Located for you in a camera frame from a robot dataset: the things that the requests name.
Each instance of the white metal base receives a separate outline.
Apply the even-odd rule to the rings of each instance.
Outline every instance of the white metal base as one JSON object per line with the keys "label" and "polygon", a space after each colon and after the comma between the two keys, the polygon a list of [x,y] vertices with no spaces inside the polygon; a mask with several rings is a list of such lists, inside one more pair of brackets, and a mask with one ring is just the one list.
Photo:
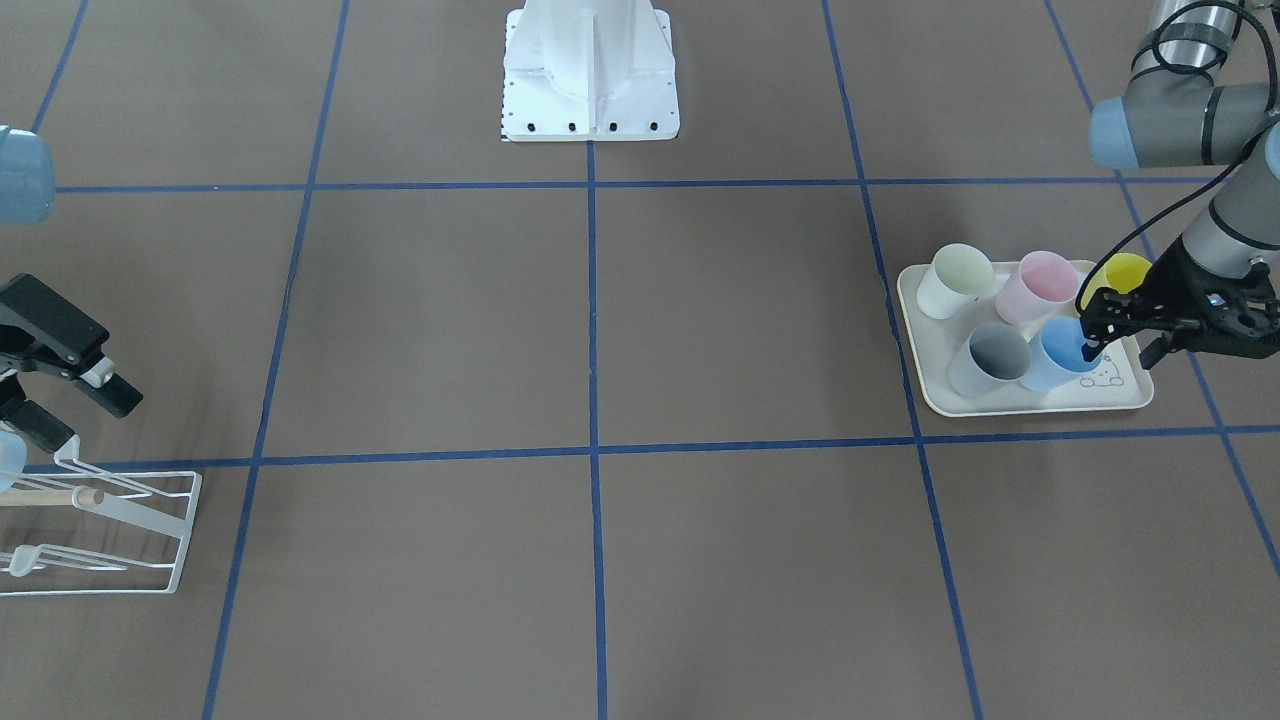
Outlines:
{"label": "white metal base", "polygon": [[[73,506],[86,512],[101,515],[110,520],[134,525],[137,528],[175,538],[178,550],[172,561],[145,562],[141,560],[124,557],[120,555],[108,555],[84,548],[68,547],[61,544],[23,544],[12,548],[9,552],[0,552],[0,573],[8,573],[14,578],[31,578],[31,589],[17,589],[0,592],[0,597],[8,596],[41,596],[41,594],[134,594],[134,593],[172,593],[178,589],[178,580],[182,579],[182,569],[187,561],[187,550],[191,544],[191,532],[196,521],[196,503],[200,500],[201,477],[192,471],[173,473],[110,473],[101,468],[95,468],[79,460],[79,438],[73,437],[55,455],[54,462],[69,470],[68,473],[27,474],[4,471],[6,479],[14,480],[13,488],[3,491],[5,493],[22,495],[24,492],[42,492],[49,489],[74,491],[82,488],[97,488],[104,491],[104,496],[97,502],[82,503],[78,500]],[[159,480],[186,478],[189,480],[188,489],[182,492],[166,492],[156,487]],[[184,500],[186,507],[180,515],[170,515],[154,507],[133,502],[151,496]],[[143,589],[116,589],[110,587],[84,588],[84,589],[47,589],[40,585],[38,570],[51,566],[69,568],[86,573],[113,573],[127,571],[129,568],[148,568],[168,570],[169,578],[163,588]]]}
{"label": "white metal base", "polygon": [[[671,56],[671,17],[652,10],[648,1],[636,4],[634,36],[630,46],[603,46],[613,37],[602,33],[596,19],[584,13],[570,22],[580,24],[580,73],[554,76],[550,55],[563,49],[550,47],[553,33],[548,17],[529,17],[525,10],[507,15],[506,81],[502,96],[502,140],[511,142],[582,142],[671,140],[680,132],[680,104],[676,97],[675,60],[667,68],[637,68],[625,78],[611,79],[604,63],[617,55],[653,54]],[[518,53],[512,40],[518,40]],[[573,74],[573,78],[563,76]]]}

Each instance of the black cable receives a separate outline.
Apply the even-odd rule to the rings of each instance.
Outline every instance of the black cable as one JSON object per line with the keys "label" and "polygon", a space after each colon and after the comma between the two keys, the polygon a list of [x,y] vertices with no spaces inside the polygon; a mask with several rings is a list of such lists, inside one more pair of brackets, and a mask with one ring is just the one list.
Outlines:
{"label": "black cable", "polygon": [[[1174,20],[1176,20],[1178,18],[1183,17],[1184,14],[1192,10],[1198,10],[1201,8],[1225,8],[1228,10],[1231,10],[1233,13],[1235,13],[1238,19],[1249,23],[1249,26],[1257,32],[1258,40],[1262,41],[1262,51],[1267,58],[1267,106],[1265,111],[1267,115],[1274,114],[1276,109],[1276,95],[1277,91],[1280,91],[1280,81],[1276,79],[1275,49],[1271,45],[1271,37],[1267,35],[1267,27],[1240,5],[1236,5],[1234,3],[1226,3],[1225,0],[1199,0],[1169,15],[1169,18],[1166,18],[1165,22],[1162,22],[1160,27],[1156,28],[1155,36],[1151,41],[1151,51],[1152,55],[1156,58],[1156,63],[1158,63],[1161,68],[1180,76],[1204,73],[1206,68],[1197,68],[1190,65],[1174,65],[1160,53],[1160,44],[1161,44],[1160,38],[1174,24]],[[1280,32],[1280,6],[1275,6],[1271,9],[1271,18],[1276,23],[1276,31]],[[1208,67],[1212,68],[1225,61],[1226,61],[1225,58],[1219,58],[1215,59],[1215,61],[1211,63]],[[1253,149],[1258,145],[1258,141],[1262,140],[1262,136],[1266,135],[1267,131],[1270,129],[1271,129],[1271,123],[1266,123],[1266,127],[1263,127],[1256,136],[1253,136],[1252,140],[1244,143],[1244,147],[1240,149],[1240,155],[1221,173],[1219,173],[1213,179],[1208,181],[1202,187],[1199,187],[1190,195],[1183,197],[1181,200],[1174,202],[1169,208],[1165,208],[1146,223],[1138,225],[1138,228],[1135,228],[1132,233],[1126,234],[1124,240],[1117,242],[1115,247],[1108,250],[1107,254],[1103,255],[1101,260],[1098,260],[1098,264],[1094,265],[1093,269],[1091,269],[1089,273],[1084,277],[1084,282],[1080,283],[1080,291],[1075,293],[1075,311],[1079,313],[1080,315],[1084,314],[1084,306],[1083,306],[1084,290],[1089,286],[1091,282],[1093,282],[1093,278],[1097,277],[1098,272],[1102,269],[1102,265],[1106,265],[1107,260],[1115,258],[1115,255],[1121,250],[1124,250],[1126,245],[1133,242],[1135,237],[1151,229],[1151,227],[1158,223],[1160,220],[1164,220],[1170,214],[1175,213],[1178,209],[1183,208],[1188,202],[1196,200],[1197,197],[1204,195],[1210,190],[1217,187],[1219,183],[1225,181],[1228,176],[1234,173],[1236,168],[1239,168],[1245,160],[1249,159],[1249,156],[1253,154]]]}

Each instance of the tray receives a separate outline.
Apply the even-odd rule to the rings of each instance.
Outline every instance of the tray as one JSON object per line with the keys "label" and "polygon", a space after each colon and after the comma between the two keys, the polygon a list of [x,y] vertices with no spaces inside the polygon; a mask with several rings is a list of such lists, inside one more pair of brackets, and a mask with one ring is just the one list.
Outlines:
{"label": "tray", "polygon": [[[1093,268],[1088,260],[1075,260],[1080,278]],[[934,320],[915,304],[915,291],[928,272],[928,265],[911,265],[897,275],[897,297],[902,304],[906,336],[915,359],[915,372],[920,378],[924,401],[940,415],[947,418],[974,418],[987,415],[1028,415],[1036,413],[1087,413],[1097,410],[1135,410],[1144,407],[1156,396],[1151,373],[1138,363],[1138,342],[1126,337],[1111,343],[1102,354],[1102,364],[1093,373],[1074,383],[1032,392],[1018,383],[1007,384],[983,397],[964,397],[951,389],[947,364],[969,333],[982,323],[1000,323],[995,297],[1018,263],[992,263],[996,277],[991,288],[947,320]],[[1068,304],[1051,316],[1075,316]],[[1030,338],[1048,318],[1023,328],[1023,337]]]}

